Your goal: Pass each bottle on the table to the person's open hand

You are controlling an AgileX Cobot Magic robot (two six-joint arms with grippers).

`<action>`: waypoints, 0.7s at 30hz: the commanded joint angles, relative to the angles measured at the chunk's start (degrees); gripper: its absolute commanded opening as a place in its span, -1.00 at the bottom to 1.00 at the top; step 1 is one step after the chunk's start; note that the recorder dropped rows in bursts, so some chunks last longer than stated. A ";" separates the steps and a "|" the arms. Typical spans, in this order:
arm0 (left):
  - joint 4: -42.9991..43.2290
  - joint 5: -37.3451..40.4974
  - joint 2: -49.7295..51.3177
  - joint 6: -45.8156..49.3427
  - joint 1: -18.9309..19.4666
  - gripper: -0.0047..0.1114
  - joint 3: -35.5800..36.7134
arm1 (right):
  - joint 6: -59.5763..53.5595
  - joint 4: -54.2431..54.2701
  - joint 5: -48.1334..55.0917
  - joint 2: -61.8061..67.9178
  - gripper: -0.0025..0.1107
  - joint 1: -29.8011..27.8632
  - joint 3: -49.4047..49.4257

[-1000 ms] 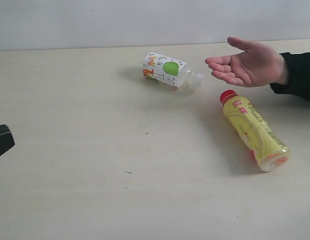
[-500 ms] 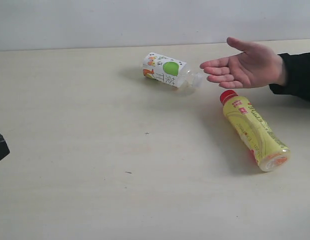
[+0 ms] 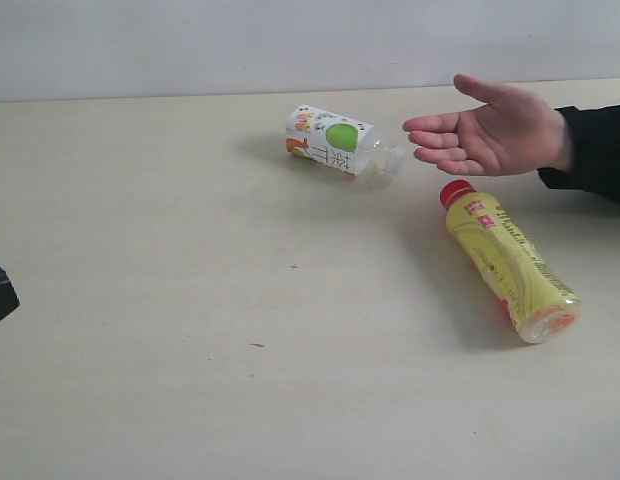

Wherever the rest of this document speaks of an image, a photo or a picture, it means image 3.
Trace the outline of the person's open receiving hand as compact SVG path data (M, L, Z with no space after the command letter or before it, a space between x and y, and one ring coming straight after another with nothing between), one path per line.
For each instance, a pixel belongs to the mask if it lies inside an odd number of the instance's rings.
M461 176L571 170L572 141L566 120L539 96L464 74L457 74L453 84L481 105L405 121L403 130L416 146L415 158Z

